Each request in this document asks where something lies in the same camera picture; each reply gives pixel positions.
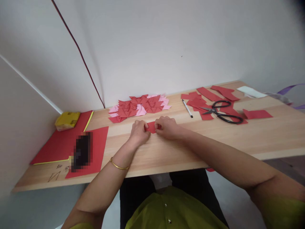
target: scissors blade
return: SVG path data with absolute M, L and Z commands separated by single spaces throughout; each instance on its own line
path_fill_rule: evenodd
M 210 109 L 210 108 L 201 108 L 201 109 L 205 109 L 205 110 L 207 110 L 207 111 L 208 111 L 208 112 L 206 112 L 206 113 L 203 113 L 203 115 L 213 113 L 213 110 L 212 110 L 212 109 Z

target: yellow sponge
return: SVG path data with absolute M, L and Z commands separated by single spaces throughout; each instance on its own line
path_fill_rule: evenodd
M 55 122 L 56 129 L 58 131 L 64 131 L 74 128 L 79 116 L 80 112 L 62 113 Z

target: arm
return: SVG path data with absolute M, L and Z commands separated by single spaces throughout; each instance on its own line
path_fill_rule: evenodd
M 182 141 L 202 160 L 233 184 L 243 188 L 260 208 L 265 197 L 281 196 L 305 201 L 305 188 L 268 164 L 221 142 L 177 125 L 175 119 L 160 117 L 157 134 Z
M 148 128 L 144 121 L 138 120 L 132 125 L 130 138 L 113 156 L 112 161 L 117 166 L 128 167 L 137 148 L 149 139 L 150 132 L 145 132 L 144 126 Z M 78 223 L 90 223 L 94 228 L 101 228 L 105 212 L 120 189 L 127 171 L 108 162 L 85 189 L 62 229 L 71 228 Z

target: person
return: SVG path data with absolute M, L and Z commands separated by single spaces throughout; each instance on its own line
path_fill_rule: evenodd
M 85 189 L 63 229 L 100 229 L 120 189 L 121 228 L 228 228 L 205 169 L 170 173 L 173 185 L 157 194 L 148 176 L 125 178 L 135 152 L 150 137 L 135 121 L 128 141 Z M 268 164 L 160 117 L 156 133 L 180 141 L 219 174 L 243 188 L 267 228 L 304 228 L 305 188 Z

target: red cord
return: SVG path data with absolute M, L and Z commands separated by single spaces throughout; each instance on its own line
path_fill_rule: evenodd
M 67 26 L 66 22 L 64 21 L 64 18 L 63 18 L 63 16 L 61 15 L 61 13 L 60 13 L 60 11 L 59 11 L 59 9 L 58 9 L 56 3 L 54 2 L 54 0 L 51 0 L 51 1 L 53 2 L 53 5 L 54 5 L 54 7 L 56 8 L 56 10 L 57 10 L 57 12 L 58 12 L 58 14 L 59 14 L 61 20 L 63 21 L 64 25 L 66 26 L 66 28 L 67 28 L 69 34 L 71 35 L 72 39 L 74 40 L 74 42 L 75 42 L 75 44 L 76 44 L 76 46 L 77 46 L 77 48 L 78 48 L 78 50 L 79 50 L 80 56 L 82 57 L 83 62 L 84 62 L 84 64 L 85 64 L 85 66 L 86 66 L 86 69 L 87 69 L 87 71 L 88 71 L 88 73 L 89 73 L 90 79 L 91 79 L 91 81 L 92 81 L 92 83 L 93 83 L 93 85 L 94 85 L 94 88 L 95 88 L 95 90 L 96 90 L 96 93 L 98 94 L 98 97 L 99 97 L 99 99 L 101 100 L 101 102 L 102 102 L 102 104 L 103 104 L 103 107 L 105 108 L 105 105 L 104 105 L 104 103 L 103 103 L 103 101 L 102 101 L 102 99 L 101 99 L 101 97 L 100 97 L 100 95 L 99 95 L 98 90 L 96 89 L 96 86 L 95 86 L 95 84 L 94 84 L 94 81 L 93 81 L 93 79 L 92 79 L 92 76 L 91 76 L 91 74 L 90 74 L 90 71 L 89 71 L 89 69 L 88 69 L 88 67 L 87 67 L 87 64 L 86 64 L 85 60 L 84 60 L 83 54 L 82 54 L 82 52 L 81 52 L 81 50 L 80 50 L 80 48 L 79 48 L 79 46 L 78 46 L 76 40 L 74 39 L 74 36 L 72 35 L 72 33 L 71 33 L 69 27 Z

